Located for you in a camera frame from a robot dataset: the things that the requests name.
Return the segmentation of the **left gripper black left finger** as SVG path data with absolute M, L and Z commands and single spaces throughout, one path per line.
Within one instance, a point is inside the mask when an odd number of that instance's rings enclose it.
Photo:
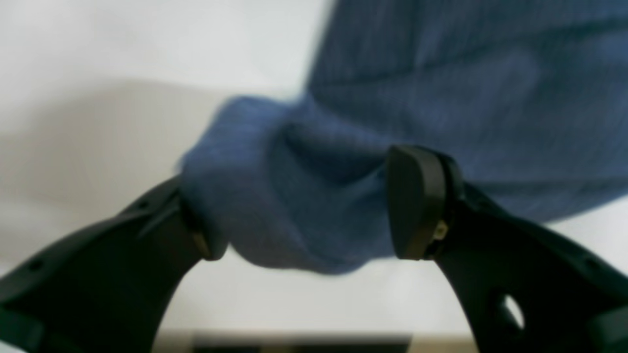
M 50 244 L 1 277 L 1 345 L 24 353 L 149 353 L 186 273 L 221 258 L 180 178 Z

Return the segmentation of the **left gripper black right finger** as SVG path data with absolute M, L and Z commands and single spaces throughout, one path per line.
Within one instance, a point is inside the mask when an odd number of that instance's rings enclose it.
M 385 169 L 395 255 L 437 264 L 480 353 L 627 351 L 624 274 L 503 210 L 447 155 L 395 146 Z

